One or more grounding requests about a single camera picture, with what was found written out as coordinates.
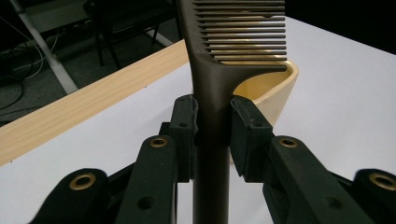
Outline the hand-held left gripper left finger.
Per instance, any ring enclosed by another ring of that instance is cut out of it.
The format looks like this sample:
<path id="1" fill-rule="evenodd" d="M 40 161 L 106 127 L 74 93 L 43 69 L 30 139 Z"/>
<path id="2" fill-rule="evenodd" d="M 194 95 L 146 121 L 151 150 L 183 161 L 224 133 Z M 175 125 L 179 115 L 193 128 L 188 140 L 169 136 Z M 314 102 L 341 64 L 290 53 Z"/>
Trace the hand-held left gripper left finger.
<path id="1" fill-rule="evenodd" d="M 177 98 L 171 120 L 142 143 L 115 224 L 177 224 L 177 184 L 193 177 L 197 109 L 192 96 Z"/>

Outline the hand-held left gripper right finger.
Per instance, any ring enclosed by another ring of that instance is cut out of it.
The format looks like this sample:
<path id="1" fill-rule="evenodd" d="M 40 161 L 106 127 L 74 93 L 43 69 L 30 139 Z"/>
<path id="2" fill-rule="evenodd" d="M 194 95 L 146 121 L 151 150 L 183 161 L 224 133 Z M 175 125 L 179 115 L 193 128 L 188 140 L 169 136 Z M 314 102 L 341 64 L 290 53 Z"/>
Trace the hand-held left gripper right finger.
<path id="1" fill-rule="evenodd" d="M 231 107 L 236 170 L 247 182 L 263 184 L 275 224 L 374 224 L 302 141 L 274 135 L 247 98 L 235 96 Z"/>

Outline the cream square cup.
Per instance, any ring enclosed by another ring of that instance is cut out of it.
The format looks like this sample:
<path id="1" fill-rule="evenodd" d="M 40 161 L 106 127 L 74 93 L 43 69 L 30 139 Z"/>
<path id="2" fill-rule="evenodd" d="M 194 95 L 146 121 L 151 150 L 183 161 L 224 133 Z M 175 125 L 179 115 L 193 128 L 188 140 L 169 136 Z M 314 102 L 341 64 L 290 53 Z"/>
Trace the cream square cup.
<path id="1" fill-rule="evenodd" d="M 281 15 L 246 11 L 198 17 L 200 54 L 191 62 L 200 105 L 198 155 L 226 160 L 231 142 L 231 100 L 251 100 L 274 124 L 298 76 L 287 60 Z"/>

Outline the dark brown comb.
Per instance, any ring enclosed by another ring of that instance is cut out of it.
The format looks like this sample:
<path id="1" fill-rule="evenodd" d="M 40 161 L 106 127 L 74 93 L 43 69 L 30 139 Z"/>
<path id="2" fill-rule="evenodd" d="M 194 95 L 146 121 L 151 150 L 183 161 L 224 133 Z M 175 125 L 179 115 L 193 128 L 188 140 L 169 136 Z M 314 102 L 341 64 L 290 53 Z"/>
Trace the dark brown comb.
<path id="1" fill-rule="evenodd" d="M 198 103 L 193 224 L 227 224 L 233 92 L 287 70 L 285 0 L 177 0 Z"/>

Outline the white-legged desk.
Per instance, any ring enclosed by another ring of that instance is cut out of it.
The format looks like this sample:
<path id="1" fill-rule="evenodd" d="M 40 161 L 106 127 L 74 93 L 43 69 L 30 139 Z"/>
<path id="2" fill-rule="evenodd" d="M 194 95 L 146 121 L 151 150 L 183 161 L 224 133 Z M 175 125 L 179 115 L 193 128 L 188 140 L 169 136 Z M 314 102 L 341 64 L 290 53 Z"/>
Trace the white-legged desk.
<path id="1" fill-rule="evenodd" d="M 58 79 L 58 82 L 61 84 L 64 92 L 66 94 L 70 94 L 78 90 L 77 84 L 74 80 L 69 76 L 68 72 L 64 68 L 63 64 L 59 61 L 57 56 L 52 53 L 47 43 L 43 39 L 42 35 L 39 33 L 38 29 L 34 25 L 34 23 L 29 18 L 29 15 L 26 13 L 26 10 L 21 6 L 18 0 L 8 0 L 8 2 L 13 6 L 16 14 L 21 19 L 24 26 L 27 28 L 34 41 L 39 46 L 39 52 L 45 55 L 45 59 L 47 60 L 50 69 L 53 74 Z"/>

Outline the black folding chair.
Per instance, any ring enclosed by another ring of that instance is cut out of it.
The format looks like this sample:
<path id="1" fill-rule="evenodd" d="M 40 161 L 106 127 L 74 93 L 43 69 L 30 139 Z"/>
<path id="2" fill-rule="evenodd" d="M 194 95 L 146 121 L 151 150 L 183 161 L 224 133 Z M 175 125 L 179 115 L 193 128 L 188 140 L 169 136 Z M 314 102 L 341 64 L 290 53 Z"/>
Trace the black folding chair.
<path id="1" fill-rule="evenodd" d="M 99 64 L 104 65 L 101 40 L 118 69 L 119 58 L 114 50 L 115 39 L 153 32 L 151 43 L 159 36 L 159 27 L 170 20 L 176 21 L 177 37 L 182 39 L 176 0 L 86 0 L 83 8 L 92 21 Z"/>

